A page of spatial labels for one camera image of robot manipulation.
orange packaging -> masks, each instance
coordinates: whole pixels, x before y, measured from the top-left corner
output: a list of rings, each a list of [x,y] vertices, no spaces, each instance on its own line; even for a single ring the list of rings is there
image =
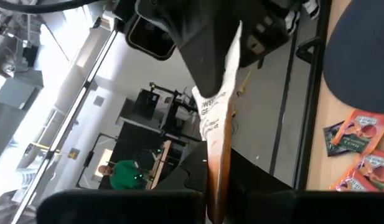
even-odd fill
[[[339,192],[356,191],[356,192],[379,192],[360,172],[355,166],[348,169],[348,171],[336,181],[330,189]]]
[[[384,191],[384,152],[374,150],[363,157],[356,168],[373,186]]]
[[[371,153],[384,135],[384,114],[353,110],[331,144],[361,154]]]

window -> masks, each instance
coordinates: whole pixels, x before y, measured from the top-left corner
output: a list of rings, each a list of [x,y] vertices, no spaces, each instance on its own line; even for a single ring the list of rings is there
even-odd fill
[[[102,157],[100,158],[100,161],[98,163],[98,166],[96,167],[96,171],[95,171],[95,175],[98,176],[98,177],[102,177],[102,175],[98,172],[98,168],[99,166],[101,165],[107,165],[107,163],[109,162],[110,160],[110,157],[111,157],[111,154],[113,153],[112,150],[110,149],[105,149],[103,151],[103,155]]]

wooden table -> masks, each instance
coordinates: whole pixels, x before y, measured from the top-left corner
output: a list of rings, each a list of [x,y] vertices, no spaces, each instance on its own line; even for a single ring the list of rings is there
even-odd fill
[[[327,40],[351,0],[333,0]],[[307,180],[308,190],[328,190],[349,166],[357,154],[344,154],[337,157],[327,157],[323,128],[336,124],[347,118],[353,108],[339,101],[328,89],[322,78],[319,93],[319,104],[317,105],[316,124],[312,142],[311,160]],[[381,150],[384,151],[384,137],[380,142]]]
[[[151,170],[151,174],[154,176],[153,180],[148,181],[146,184],[146,189],[153,189],[159,182],[160,175],[162,172],[162,168],[164,167],[169,148],[171,147],[171,141],[166,141],[164,143],[164,149],[162,153],[158,154],[156,157],[156,161],[154,162],[153,168]]]

cable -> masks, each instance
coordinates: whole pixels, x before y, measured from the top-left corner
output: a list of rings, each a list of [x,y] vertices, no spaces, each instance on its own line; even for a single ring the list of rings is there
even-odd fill
[[[25,6],[25,5],[13,4],[5,0],[0,0],[0,8],[6,9],[9,11],[20,12],[24,14],[44,14],[44,13],[50,13],[50,12],[60,12],[60,11],[66,11],[69,9],[75,9],[75,8],[82,7],[84,5],[91,4],[97,1],[101,1],[101,0],[73,0],[73,1],[60,2],[55,4],[48,4],[48,5]]]

white tag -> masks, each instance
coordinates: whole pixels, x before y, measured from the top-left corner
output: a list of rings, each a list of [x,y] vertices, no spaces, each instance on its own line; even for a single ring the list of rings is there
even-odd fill
[[[209,155],[219,156],[223,150],[228,104],[235,89],[236,72],[239,67],[240,36],[241,22],[227,54],[225,74],[218,94],[211,98],[203,98],[196,86],[192,89],[199,109],[200,134],[202,140],[207,141]]]
[[[384,167],[384,158],[380,156],[375,156],[375,155],[367,155],[365,156],[365,160],[369,162],[373,168],[377,167]]]

